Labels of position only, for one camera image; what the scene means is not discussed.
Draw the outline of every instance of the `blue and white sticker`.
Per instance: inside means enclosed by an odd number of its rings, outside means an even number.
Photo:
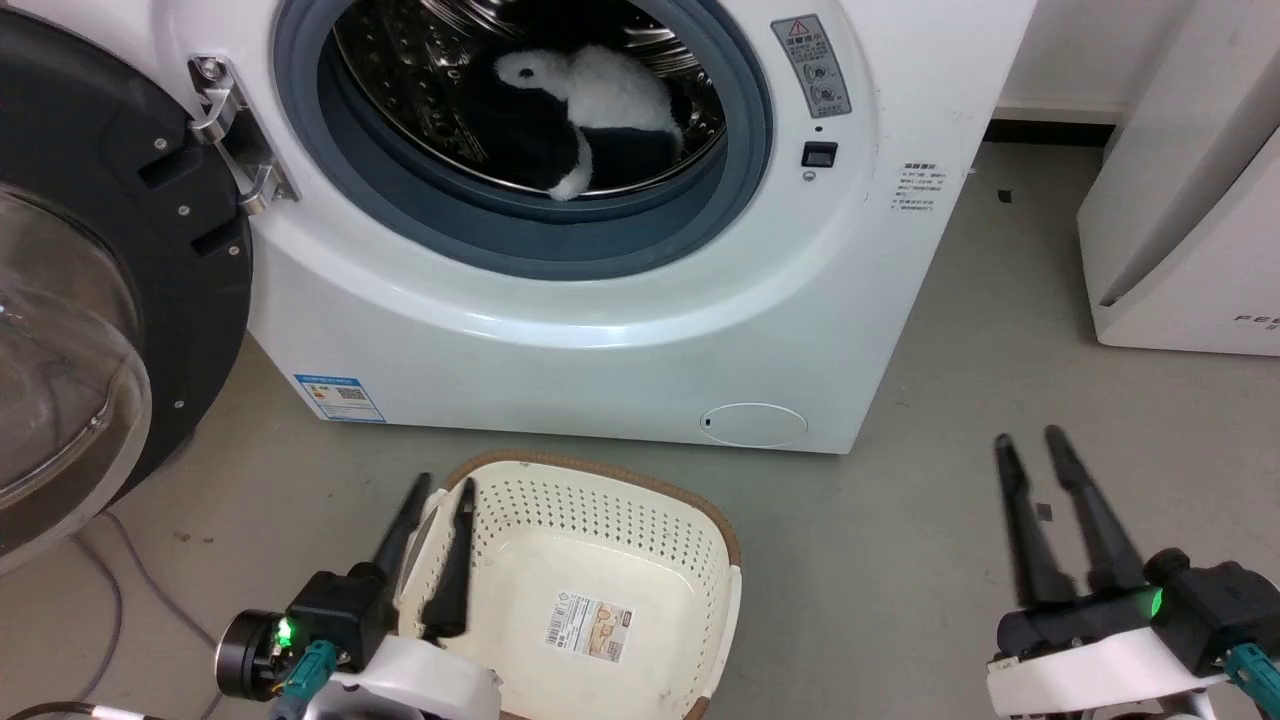
[[[302,391],[311,397],[320,413],[330,420],[348,423],[385,423],[381,411],[356,378],[329,375],[293,375]]]

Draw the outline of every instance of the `black baseboard gap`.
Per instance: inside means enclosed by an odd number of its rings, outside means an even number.
[[[1089,123],[1050,123],[1036,120],[991,120],[986,142],[1018,142],[1024,145],[1068,145],[1071,147],[1103,147],[1115,126]]]

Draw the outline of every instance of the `washing machine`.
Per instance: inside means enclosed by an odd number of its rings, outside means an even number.
[[[582,3],[687,113],[571,201],[456,111],[552,1],[0,8],[0,557],[163,461],[246,325],[321,420],[851,448],[1033,0]]]

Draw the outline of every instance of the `white wall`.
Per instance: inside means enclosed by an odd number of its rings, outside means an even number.
[[[996,117],[1120,122],[1193,1],[1039,0]]]

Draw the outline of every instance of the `door hinge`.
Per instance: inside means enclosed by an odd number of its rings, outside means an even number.
[[[236,82],[230,61],[218,55],[193,55],[188,69],[205,108],[205,117],[191,120],[188,127],[197,141],[216,145],[227,161],[243,173],[248,190],[239,195],[239,206],[256,215],[273,200],[297,200],[279,158]]]

